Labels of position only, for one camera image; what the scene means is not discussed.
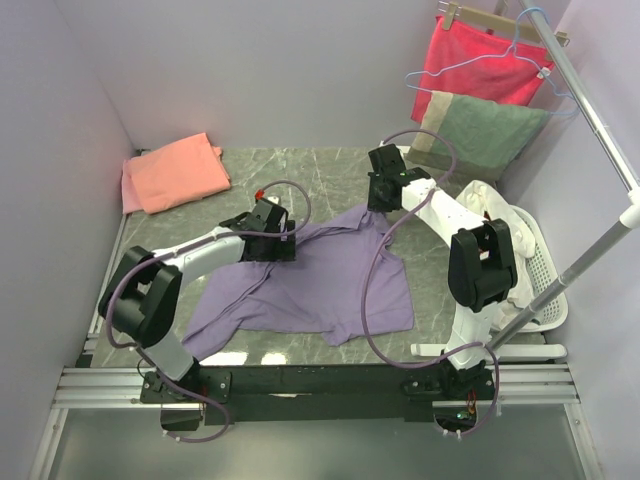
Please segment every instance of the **green cloth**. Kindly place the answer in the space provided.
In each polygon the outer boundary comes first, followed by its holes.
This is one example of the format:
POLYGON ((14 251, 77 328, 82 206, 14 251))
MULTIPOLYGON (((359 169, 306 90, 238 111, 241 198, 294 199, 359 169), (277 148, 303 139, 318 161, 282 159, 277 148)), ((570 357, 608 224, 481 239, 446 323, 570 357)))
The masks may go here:
MULTIPOLYGON (((457 171, 476 178, 497 180, 507 165, 535 137, 549 113, 519 105, 499 105, 490 100, 434 91, 421 128, 449 140, 458 152, 457 171)), ((416 136, 407 160, 447 169, 447 147, 433 137, 416 136)))

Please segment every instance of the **marble surface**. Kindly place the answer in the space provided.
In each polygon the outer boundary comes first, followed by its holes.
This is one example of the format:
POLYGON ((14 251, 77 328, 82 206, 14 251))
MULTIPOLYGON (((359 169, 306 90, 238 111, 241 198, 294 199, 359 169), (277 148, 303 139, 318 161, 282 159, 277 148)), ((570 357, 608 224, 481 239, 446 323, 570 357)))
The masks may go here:
MULTIPOLYGON (((366 202, 367 172, 370 163, 365 148, 282 148, 227 149, 223 162, 232 178, 231 190, 167 212, 132 214, 126 223, 120 254, 134 246, 147 249, 169 247, 202 235, 221 220, 251 210, 253 195, 268 182, 289 179, 304 186, 312 200, 311 221, 325 222, 349 208, 366 202)), ((434 176, 441 172, 430 171, 434 176)), ((443 185, 457 195, 470 181, 454 175, 443 185)), ((270 195, 279 195, 290 215, 300 219, 304 200, 294 188, 274 187, 270 195)), ((403 212, 389 215, 392 223, 403 212)), ((451 332, 454 300, 447 287, 448 249, 423 222, 414 218, 399 229, 391 251, 403 258, 415 311, 415 326, 407 332, 375 337, 376 344, 391 358, 416 361, 410 352, 412 343, 445 343, 451 332)), ((184 336, 195 305, 207 283, 202 277, 185 288, 180 296, 174 331, 184 336)), ((116 338, 123 339, 116 332, 116 338)), ((516 343, 544 343, 541 334, 520 334, 516 343)), ((131 367, 138 362, 135 352, 114 350, 100 335, 93 367, 131 367)), ((205 360, 209 364, 335 364, 379 361, 364 338, 353 339, 339 347, 330 347, 320 334, 283 334, 238 330, 226 347, 205 360)))

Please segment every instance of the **purple garment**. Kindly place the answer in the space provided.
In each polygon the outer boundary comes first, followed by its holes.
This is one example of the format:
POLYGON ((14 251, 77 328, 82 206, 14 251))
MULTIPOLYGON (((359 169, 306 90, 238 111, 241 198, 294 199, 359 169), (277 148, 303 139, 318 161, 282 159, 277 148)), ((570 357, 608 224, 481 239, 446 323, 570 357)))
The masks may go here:
MULTIPOLYGON (((366 205, 297 235, 296 260, 237 263, 218 268, 200 298, 183 344, 203 359, 234 332, 321 332, 329 345, 362 336, 364 276, 389 225, 366 205)), ((372 334, 413 328, 413 306, 402 259, 386 249, 369 287, 372 334)))

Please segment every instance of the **hanging towel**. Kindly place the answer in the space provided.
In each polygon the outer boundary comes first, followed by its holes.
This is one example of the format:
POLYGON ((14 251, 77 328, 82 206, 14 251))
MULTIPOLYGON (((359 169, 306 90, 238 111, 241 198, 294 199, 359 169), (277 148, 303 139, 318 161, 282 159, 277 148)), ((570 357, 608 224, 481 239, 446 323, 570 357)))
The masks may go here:
POLYGON ((122 166, 123 213, 157 213, 231 187, 220 155, 205 133, 134 157, 122 166))
MULTIPOLYGON (((458 172, 494 181, 548 117, 545 110, 434 91, 421 128, 440 134, 455 146, 458 172)), ((444 170, 451 165, 446 145, 424 133, 416 135, 406 159, 444 170)))
POLYGON ((520 215, 511 208, 511 205, 495 189, 484 182, 472 181, 462 190, 456 200, 473 213, 489 219, 501 218, 509 225, 518 283, 509 290, 507 299, 500 304, 500 315, 493 320, 493 328, 501 330, 533 300, 533 286, 527 271, 526 259, 535 254, 536 238, 520 215))
MULTIPOLYGON (((428 72, 437 73, 480 55, 502 55, 511 45, 511 39, 489 35, 457 20, 449 30, 444 30, 443 18, 436 18, 437 25, 424 62, 424 70, 428 72)), ((549 70, 554 67, 553 62, 546 60, 547 51, 542 47, 518 43, 517 52, 518 56, 530 58, 540 67, 549 70)), ((535 65, 518 60, 510 53, 505 58, 481 59, 443 72, 438 77, 425 73, 421 76, 420 87, 471 95, 499 104, 526 106, 543 82, 535 65)), ((417 92, 411 113, 415 122, 422 121, 430 100, 431 93, 417 92)))
MULTIPOLYGON (((360 205, 296 238, 296 260, 237 263, 216 269, 200 298, 183 344, 203 359, 236 329, 320 332, 329 345, 364 335, 364 276, 389 225, 360 205)), ((372 334, 413 328, 413 306, 402 260, 382 250, 369 287, 372 334)))

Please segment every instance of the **clothing tag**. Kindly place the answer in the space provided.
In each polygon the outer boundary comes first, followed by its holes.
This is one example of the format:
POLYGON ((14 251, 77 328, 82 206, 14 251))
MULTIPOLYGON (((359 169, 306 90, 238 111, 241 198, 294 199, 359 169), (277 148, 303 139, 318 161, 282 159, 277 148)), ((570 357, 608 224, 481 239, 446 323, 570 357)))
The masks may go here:
POLYGON ((547 67, 542 67, 542 70, 540 70, 540 73, 538 73, 538 78, 542 80, 544 77, 548 77, 550 73, 551 70, 549 70, 547 67))

